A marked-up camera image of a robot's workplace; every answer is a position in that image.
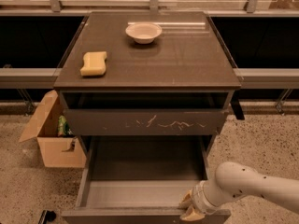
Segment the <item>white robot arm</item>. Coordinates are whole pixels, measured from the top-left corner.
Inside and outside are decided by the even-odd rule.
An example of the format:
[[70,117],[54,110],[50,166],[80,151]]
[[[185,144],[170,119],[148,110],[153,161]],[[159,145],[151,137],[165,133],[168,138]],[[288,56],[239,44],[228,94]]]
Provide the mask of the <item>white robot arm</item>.
[[263,175],[236,163],[223,162],[208,180],[200,181],[190,189],[179,203],[185,209],[183,221],[197,221],[213,215],[225,203],[246,196],[266,199],[294,213],[299,213],[299,181]]

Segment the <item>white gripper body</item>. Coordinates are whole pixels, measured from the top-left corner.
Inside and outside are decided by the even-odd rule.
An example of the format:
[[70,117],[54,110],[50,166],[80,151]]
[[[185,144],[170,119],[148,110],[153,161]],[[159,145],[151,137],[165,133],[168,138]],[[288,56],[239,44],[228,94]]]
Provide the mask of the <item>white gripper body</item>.
[[204,180],[200,181],[192,188],[192,206],[198,212],[205,215],[212,215],[220,208],[214,205],[210,198],[214,197],[213,191],[215,191],[216,184],[214,181]]

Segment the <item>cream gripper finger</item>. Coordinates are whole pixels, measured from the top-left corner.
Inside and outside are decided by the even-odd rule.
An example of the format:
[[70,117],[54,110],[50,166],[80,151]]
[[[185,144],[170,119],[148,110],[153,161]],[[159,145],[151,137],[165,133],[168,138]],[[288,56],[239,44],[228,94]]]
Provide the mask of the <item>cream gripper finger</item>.
[[178,204],[179,209],[187,209],[192,204],[192,192],[190,190],[184,195]]
[[186,212],[180,216],[183,221],[198,221],[205,217],[205,214],[196,210],[192,205],[190,205]]

